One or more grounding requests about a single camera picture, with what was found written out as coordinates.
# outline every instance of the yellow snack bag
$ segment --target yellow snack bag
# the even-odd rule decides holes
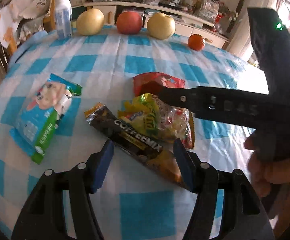
[[[171,107],[157,96],[143,94],[124,102],[118,118],[146,136],[173,143],[180,138],[186,148],[194,147],[194,122],[187,109]]]

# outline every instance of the blue snack package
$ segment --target blue snack package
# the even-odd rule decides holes
[[[81,93],[81,86],[51,74],[32,101],[21,109],[10,135],[35,163],[42,162],[55,130],[71,105],[72,97]]]

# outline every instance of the table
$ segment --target table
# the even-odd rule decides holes
[[[67,171],[98,152],[106,138],[84,119],[83,111],[97,102],[116,113],[133,98],[132,77],[158,71],[198,85],[268,93],[264,73],[237,57],[206,45],[198,52],[187,38],[173,35],[159,41],[147,35],[121,35],[105,26],[98,35],[58,40],[55,32],[28,49],[10,67],[0,85],[0,229],[8,236],[20,210],[46,169]],[[9,135],[21,106],[55,73],[83,87],[74,98],[40,165],[20,150]],[[195,148],[202,161],[218,170],[242,169],[250,151],[243,149],[252,132],[246,127],[195,119]],[[64,192],[69,236],[75,236],[69,194]],[[91,195],[105,239],[182,239],[196,195],[174,185],[115,147],[104,184]],[[222,192],[219,191],[211,236],[218,234]]]

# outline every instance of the curtain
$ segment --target curtain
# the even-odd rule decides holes
[[[248,7],[267,7],[276,9],[278,0],[245,0],[237,24],[231,33],[231,41],[227,51],[248,61],[253,53],[249,29]]]

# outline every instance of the red snack bag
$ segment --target red snack bag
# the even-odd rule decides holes
[[[162,86],[168,88],[184,88],[185,80],[161,72],[148,72],[133,77],[133,84],[134,94],[138,97],[146,93],[157,95]]]

